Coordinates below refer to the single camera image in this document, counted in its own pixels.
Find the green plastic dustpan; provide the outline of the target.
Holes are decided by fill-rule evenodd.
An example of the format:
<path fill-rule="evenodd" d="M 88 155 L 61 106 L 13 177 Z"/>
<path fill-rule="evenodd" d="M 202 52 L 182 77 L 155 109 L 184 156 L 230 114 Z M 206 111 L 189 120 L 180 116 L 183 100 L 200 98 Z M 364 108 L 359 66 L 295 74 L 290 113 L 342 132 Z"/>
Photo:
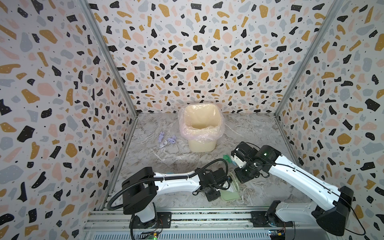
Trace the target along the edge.
<path fill-rule="evenodd" d="M 241 198 L 238 191 L 220 190 L 221 199 L 225 202 L 235 201 Z"/>

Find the green hand brush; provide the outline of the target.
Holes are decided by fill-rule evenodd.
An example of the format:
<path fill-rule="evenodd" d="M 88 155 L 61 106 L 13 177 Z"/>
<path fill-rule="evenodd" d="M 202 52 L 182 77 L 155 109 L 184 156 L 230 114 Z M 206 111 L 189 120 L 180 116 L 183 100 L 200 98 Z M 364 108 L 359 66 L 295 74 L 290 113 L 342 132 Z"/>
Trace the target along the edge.
<path fill-rule="evenodd" d="M 228 191 L 230 191 L 232 193 L 238 192 L 239 191 L 239 183 L 237 181 L 237 178 L 234 177 L 233 175 L 230 175 L 230 177 L 232 179 L 232 182 L 231 182 L 231 186 L 228 189 Z"/>

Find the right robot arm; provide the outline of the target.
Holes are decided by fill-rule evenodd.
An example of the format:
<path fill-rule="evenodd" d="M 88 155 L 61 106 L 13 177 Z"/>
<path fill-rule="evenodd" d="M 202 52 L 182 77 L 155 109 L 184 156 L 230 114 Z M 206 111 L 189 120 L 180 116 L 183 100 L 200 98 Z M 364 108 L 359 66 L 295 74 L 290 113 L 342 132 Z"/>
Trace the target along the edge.
<path fill-rule="evenodd" d="M 338 188 L 319 180 L 268 145 L 257 150 L 254 144 L 240 142 L 231 152 L 231 160 L 237 165 L 235 174 L 242 184 L 266 173 L 286 181 L 311 199 L 305 204 L 273 201 L 264 217 L 269 225 L 317 224 L 329 234 L 344 235 L 353 209 L 354 192 L 349 187 Z"/>

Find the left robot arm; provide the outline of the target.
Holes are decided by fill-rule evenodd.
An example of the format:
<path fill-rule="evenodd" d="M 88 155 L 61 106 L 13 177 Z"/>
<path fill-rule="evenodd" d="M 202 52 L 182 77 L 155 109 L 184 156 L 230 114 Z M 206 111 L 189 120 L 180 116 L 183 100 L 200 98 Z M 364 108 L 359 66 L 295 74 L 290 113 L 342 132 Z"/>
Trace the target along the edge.
<path fill-rule="evenodd" d="M 142 223 L 157 218 L 153 203 L 155 197 L 176 192 L 203 192 L 209 202 L 221 196 L 220 190 L 227 190 L 233 182 L 228 172 L 219 168 L 216 171 L 197 168 L 185 174 L 155 173 L 145 167 L 122 183 L 123 213 L 136 215 Z"/>

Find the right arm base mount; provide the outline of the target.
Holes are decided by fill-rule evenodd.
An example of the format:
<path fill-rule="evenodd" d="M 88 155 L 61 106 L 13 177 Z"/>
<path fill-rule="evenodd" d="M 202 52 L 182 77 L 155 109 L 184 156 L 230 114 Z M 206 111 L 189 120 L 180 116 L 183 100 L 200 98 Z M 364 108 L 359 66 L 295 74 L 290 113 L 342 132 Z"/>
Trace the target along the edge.
<path fill-rule="evenodd" d="M 267 211 L 252 211 L 250 212 L 251 219 L 250 222 L 253 224 L 254 228 L 261 227 L 293 227 L 293 222 L 283 222 L 276 217 L 275 214 L 267 214 Z"/>

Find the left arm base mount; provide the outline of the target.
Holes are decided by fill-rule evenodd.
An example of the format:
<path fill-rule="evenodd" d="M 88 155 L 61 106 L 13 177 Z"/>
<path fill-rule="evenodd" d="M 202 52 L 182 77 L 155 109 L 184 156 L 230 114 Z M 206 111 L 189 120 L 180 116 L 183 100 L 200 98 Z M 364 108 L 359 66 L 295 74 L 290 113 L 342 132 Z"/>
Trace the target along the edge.
<path fill-rule="evenodd" d="M 171 227 L 172 213 L 157 212 L 153 220 L 143 223 L 139 217 L 131 217 L 130 229 L 169 229 Z"/>

